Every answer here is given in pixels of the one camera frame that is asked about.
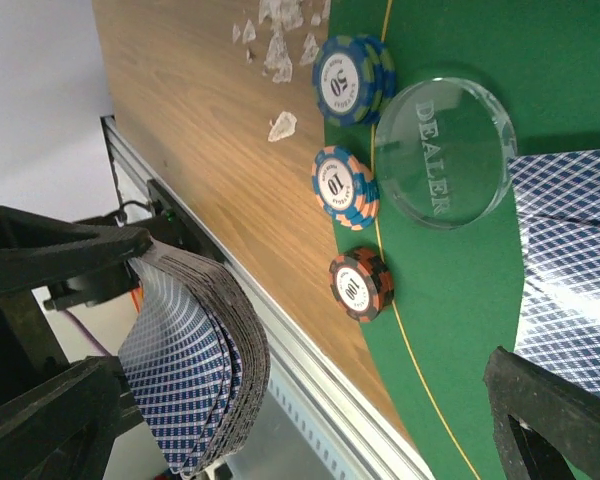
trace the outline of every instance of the green felt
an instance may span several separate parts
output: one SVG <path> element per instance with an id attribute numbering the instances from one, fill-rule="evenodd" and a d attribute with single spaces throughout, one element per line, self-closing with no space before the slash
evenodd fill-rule
<path id="1" fill-rule="evenodd" d="M 380 36 L 385 7 L 334 0 L 329 34 Z M 491 90 L 511 116 L 521 154 L 600 148 L 600 1 L 395 0 L 386 42 L 400 88 L 462 76 Z M 327 124 L 325 139 L 369 163 L 368 127 Z M 421 370 L 481 478 L 503 478 L 482 375 L 489 354 L 515 341 L 523 273 L 513 195 L 486 218 L 446 232 L 417 226 L 381 202 L 387 263 Z M 340 251 L 377 246 L 373 227 L 334 230 Z M 436 477 L 473 478 L 425 394 L 393 311 L 363 333 Z"/>

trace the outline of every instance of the yellow line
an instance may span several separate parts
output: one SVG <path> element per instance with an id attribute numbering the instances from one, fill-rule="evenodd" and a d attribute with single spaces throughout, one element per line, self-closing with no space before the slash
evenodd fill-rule
<path id="1" fill-rule="evenodd" d="M 387 9 L 384 14 L 384 24 L 382 25 L 382 36 L 380 37 L 380 40 L 382 40 L 383 42 L 385 41 L 385 38 L 387 37 L 387 29 L 389 28 L 389 17 L 391 16 L 391 6 L 392 5 L 393 5 L 393 0 L 388 0 L 387 1 Z M 373 172 L 374 175 L 376 173 L 376 154 L 375 154 L 375 148 L 374 148 L 375 138 L 376 138 L 376 126 L 372 125 L 371 126 L 371 171 Z M 375 221 L 375 226 L 376 226 L 376 236 L 378 237 L 378 248 L 380 249 L 380 258 L 382 258 L 382 261 L 384 262 L 384 248 L 382 247 L 382 235 L 380 235 L 380 223 L 379 223 L 377 217 L 376 217 L 376 221 Z M 407 351 L 409 352 L 409 356 L 411 357 L 413 366 L 416 369 L 416 373 L 418 374 L 418 377 L 420 378 L 420 383 L 422 383 L 422 386 L 424 387 L 424 390 L 427 393 L 427 396 L 429 397 L 429 401 L 431 401 L 431 405 L 433 405 L 434 410 L 438 414 L 438 418 L 440 419 L 440 421 L 442 422 L 442 425 L 444 426 L 445 430 L 449 434 L 449 437 L 451 437 L 451 441 L 456 446 L 456 448 L 458 449 L 458 452 L 460 452 L 460 455 L 462 456 L 465 463 L 469 467 L 469 470 L 471 470 L 471 473 L 473 473 L 473 475 L 478 480 L 480 480 L 480 475 L 478 475 L 478 472 L 476 471 L 475 467 L 469 460 L 469 457 L 467 456 L 467 454 L 464 452 L 464 450 L 460 446 L 458 439 L 451 431 L 451 427 L 445 420 L 444 415 L 442 415 L 442 411 L 440 410 L 440 407 L 438 407 L 438 403 L 436 402 L 435 398 L 433 397 L 433 393 L 431 392 L 431 389 L 429 388 L 429 384 L 427 383 L 427 380 L 424 378 L 424 375 L 422 374 L 422 370 L 420 369 L 420 365 L 418 364 L 418 361 L 416 360 L 416 356 L 415 356 L 415 353 L 413 352 L 413 348 L 411 348 L 411 342 L 409 341 L 409 337 L 407 337 L 407 332 L 405 331 L 404 325 L 402 324 L 402 319 L 400 318 L 400 312 L 398 311 L 398 304 L 396 303 L 395 299 L 393 300 L 393 302 L 391 302 L 391 306 L 393 307 L 393 311 L 396 315 L 396 320 L 398 322 L 398 326 L 400 327 L 400 333 L 402 334 L 402 339 L 404 340 L 404 344 L 407 347 Z"/>

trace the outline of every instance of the white chip label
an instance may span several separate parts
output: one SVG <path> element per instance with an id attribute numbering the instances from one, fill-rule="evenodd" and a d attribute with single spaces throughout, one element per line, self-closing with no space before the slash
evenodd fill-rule
<path id="1" fill-rule="evenodd" d="M 340 298 L 350 309 L 364 312 L 369 308 L 369 289 L 362 276 L 353 268 L 342 267 L 338 270 L 336 288 Z"/>
<path id="2" fill-rule="evenodd" d="M 346 210 L 353 203 L 353 177 L 340 160 L 333 158 L 320 165 L 318 187 L 324 202 L 335 210 Z"/>
<path id="3" fill-rule="evenodd" d="M 360 77 L 353 60 L 342 53 L 327 58 L 320 75 L 320 88 L 330 110 L 337 113 L 350 111 L 360 91 Z"/>

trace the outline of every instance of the black and orange poker chip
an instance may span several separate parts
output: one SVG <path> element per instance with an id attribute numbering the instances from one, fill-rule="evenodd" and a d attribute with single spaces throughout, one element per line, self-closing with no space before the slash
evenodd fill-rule
<path id="1" fill-rule="evenodd" d="M 329 266 L 331 293 L 354 320 L 371 322 L 394 297 L 391 272 L 380 255 L 356 247 L 338 255 Z"/>

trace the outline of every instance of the wooden surface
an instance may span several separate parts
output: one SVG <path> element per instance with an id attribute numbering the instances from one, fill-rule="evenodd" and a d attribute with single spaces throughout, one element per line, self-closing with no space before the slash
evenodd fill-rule
<path id="1" fill-rule="evenodd" d="M 299 67 L 305 23 L 285 34 L 290 84 L 263 76 L 270 23 L 257 0 L 94 0 L 122 134 L 221 242 L 405 436 L 359 326 L 328 284 L 337 254 L 331 221 L 311 189 L 311 163 L 324 145 L 310 67 Z M 322 2 L 314 0 L 316 11 Z M 232 26 L 256 24 L 246 62 Z M 326 25 L 311 27 L 321 43 Z M 293 137 L 269 143 L 269 121 L 298 117 Z"/>

